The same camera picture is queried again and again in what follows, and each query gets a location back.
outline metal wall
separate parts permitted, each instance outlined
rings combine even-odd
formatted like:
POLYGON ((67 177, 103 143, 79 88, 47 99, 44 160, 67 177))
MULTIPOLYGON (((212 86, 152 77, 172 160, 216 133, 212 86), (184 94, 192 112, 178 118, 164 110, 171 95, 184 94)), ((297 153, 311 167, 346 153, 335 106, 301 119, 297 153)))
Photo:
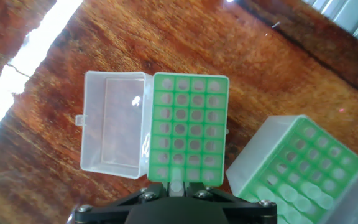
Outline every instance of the metal wall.
POLYGON ((358 39, 358 0, 303 0, 358 39))

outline white plastic tube cap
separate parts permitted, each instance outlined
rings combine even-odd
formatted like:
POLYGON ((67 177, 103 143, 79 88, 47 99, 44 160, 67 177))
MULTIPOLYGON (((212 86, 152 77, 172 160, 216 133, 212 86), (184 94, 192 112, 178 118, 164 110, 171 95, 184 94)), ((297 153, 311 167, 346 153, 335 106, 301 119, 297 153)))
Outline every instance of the white plastic tube cap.
POLYGON ((317 199, 321 196, 321 189, 310 182, 302 183, 301 190, 310 199, 317 199))
POLYGON ((269 200, 274 202, 275 201, 275 196, 273 194, 273 192, 271 190, 269 190, 267 187, 258 187, 257 189, 257 195, 259 200, 269 200))
POLYGON ((298 198, 298 192, 288 184, 281 185, 278 192, 287 202, 294 202, 298 198))
POLYGON ((323 209, 331 209, 334 206, 334 199, 328 194, 322 194, 322 196, 317 199, 318 205, 323 209))
POLYGON ((302 219, 302 215, 296 209, 290 207, 287 214, 285 214, 285 218, 289 224, 298 224, 302 219))
POLYGON ((311 202, 309 199, 305 198, 302 195, 298 195, 298 198, 294 202, 295 207, 301 212, 307 212, 311 209, 311 202))
POLYGON ((274 202, 277 204, 277 213, 279 215, 286 214, 286 212, 288 211, 288 204, 279 197, 276 197, 274 202))

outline plastic box lid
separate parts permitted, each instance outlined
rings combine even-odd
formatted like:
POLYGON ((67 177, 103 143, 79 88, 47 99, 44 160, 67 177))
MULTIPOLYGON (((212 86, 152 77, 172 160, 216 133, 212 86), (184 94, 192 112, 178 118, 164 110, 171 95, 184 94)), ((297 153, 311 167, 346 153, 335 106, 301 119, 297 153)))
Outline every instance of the plastic box lid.
POLYGON ((81 168, 137 179, 148 171, 153 76, 143 72, 85 75, 81 168))

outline green grid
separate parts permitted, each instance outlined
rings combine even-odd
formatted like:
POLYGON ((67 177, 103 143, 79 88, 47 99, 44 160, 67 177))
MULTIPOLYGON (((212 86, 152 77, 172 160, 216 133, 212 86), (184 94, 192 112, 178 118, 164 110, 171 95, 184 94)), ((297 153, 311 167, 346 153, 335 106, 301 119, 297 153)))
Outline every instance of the green grid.
MULTIPOLYGON (((300 117, 262 165, 262 168, 242 189, 239 197, 249 201, 282 200, 286 203, 285 206, 293 207, 301 214, 301 218, 304 219, 303 222, 317 223, 328 209, 324 208, 323 204, 319 204, 318 200, 320 199, 309 198, 302 191, 302 184, 309 182, 319 187, 322 194, 332 197, 335 204, 335 200, 341 196, 357 173, 358 157, 350 149, 311 120, 300 117), (308 128, 315 130, 313 135, 310 135, 312 132, 308 133, 308 128), (323 138, 327 139, 327 143, 320 146, 319 141, 323 138), (325 160, 330 163, 327 167, 324 166, 325 160), (299 179, 296 182, 291 181, 296 176, 299 179), (308 199, 313 209, 300 211, 294 202, 285 200, 279 192, 279 188, 284 184, 295 189, 298 195, 308 199), (268 188, 274 194, 274 198, 259 198, 257 189, 260 189, 260 187, 268 188)), ((294 220, 291 220, 285 212, 279 212, 278 218, 289 224, 294 223, 294 220)))
POLYGON ((211 75, 184 75, 174 73, 156 73, 154 75, 154 100, 153 100, 153 118, 152 118, 152 134, 150 147, 150 162, 148 178, 151 181, 169 182, 177 177, 172 177, 173 169, 182 170, 182 179, 184 182, 202 182, 206 185, 219 186, 223 182, 223 159, 224 159, 224 141, 226 138, 226 118, 227 118, 227 97, 229 90, 229 80, 224 76, 211 75), (164 80, 170 80, 172 85, 169 89, 163 86, 164 80), (188 88, 182 90, 180 81, 186 80, 188 88), (202 90, 195 88, 196 82, 201 81, 202 90), (220 89, 213 91, 209 85, 216 81, 220 89), (164 94, 170 96, 170 102, 164 103, 162 98, 164 94), (185 95, 187 102, 180 105, 177 102, 179 95, 185 95), (218 103, 210 104, 209 99, 214 96, 218 99, 218 103), (201 97, 202 104, 197 105, 193 102, 194 97, 201 97), (162 116, 162 110, 167 109, 170 114, 165 118, 162 116), (179 110, 185 112, 183 119, 177 118, 176 114, 179 110), (201 118, 193 119, 192 112, 199 111, 201 118), (211 116, 210 112, 215 112, 215 116, 211 116), (160 130, 161 124, 168 124, 168 133, 160 130), (182 124, 185 127, 183 134, 175 132, 175 126, 182 124), (191 129, 194 126, 200 127, 201 133, 194 135, 191 129), (216 135, 209 136, 208 128, 214 128, 216 135), (161 139, 166 139, 168 143, 166 147, 160 145, 161 139), (175 140, 183 140, 183 149, 175 147, 175 140), (191 141, 197 140, 200 144, 197 151, 191 149, 191 141), (211 142, 215 145, 215 150, 209 151, 208 146, 211 142), (159 156, 167 154, 167 162, 160 162, 159 156), (176 154, 183 156, 184 163, 175 164, 173 157, 176 154), (191 156, 198 156, 199 164, 191 164, 189 159, 191 156), (213 158, 215 163, 213 166, 206 163, 206 158, 213 158))

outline frosted plastic box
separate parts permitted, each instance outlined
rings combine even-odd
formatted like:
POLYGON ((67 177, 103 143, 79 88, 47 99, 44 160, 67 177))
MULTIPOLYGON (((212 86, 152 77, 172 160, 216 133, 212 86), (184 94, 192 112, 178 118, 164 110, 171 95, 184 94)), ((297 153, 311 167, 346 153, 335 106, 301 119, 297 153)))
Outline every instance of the frosted plastic box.
POLYGON ((87 72, 81 168, 131 179, 148 171, 153 76, 143 72, 87 72))
POLYGON ((276 202, 283 224, 324 223, 358 195, 358 156, 307 116, 269 117, 226 174, 235 196, 276 202))

